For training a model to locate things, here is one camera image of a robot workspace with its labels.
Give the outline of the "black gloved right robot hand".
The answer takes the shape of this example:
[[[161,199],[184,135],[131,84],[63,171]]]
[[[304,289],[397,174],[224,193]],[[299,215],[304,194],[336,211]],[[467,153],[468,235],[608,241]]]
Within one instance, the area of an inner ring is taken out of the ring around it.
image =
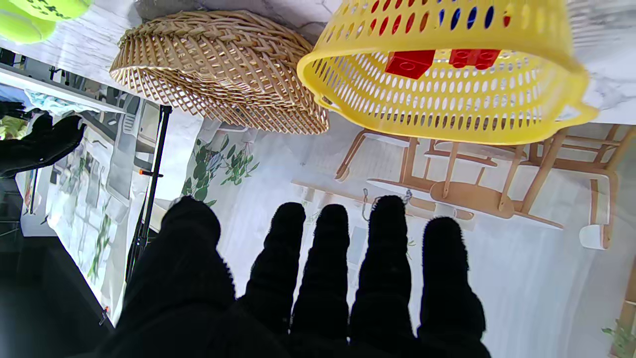
[[[65,116],[54,123],[48,112],[34,119],[32,129],[20,137],[9,132],[10,124],[24,124],[29,115],[20,102],[3,100],[1,119],[0,175],[13,179],[21,172],[51,166],[73,152],[81,143],[86,129],[82,116]]]

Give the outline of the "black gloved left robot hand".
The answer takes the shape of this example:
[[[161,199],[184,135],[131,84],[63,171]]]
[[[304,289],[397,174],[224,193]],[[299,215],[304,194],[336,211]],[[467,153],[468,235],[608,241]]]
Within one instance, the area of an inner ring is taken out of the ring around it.
[[[217,250],[221,226],[193,197],[179,198],[135,263],[114,334],[100,358],[488,358],[484,309],[469,281],[468,253],[450,217],[427,222],[422,240],[420,325],[409,314],[404,200],[382,196],[347,303],[347,211],[325,206],[294,295],[304,207],[273,215],[242,297]]]

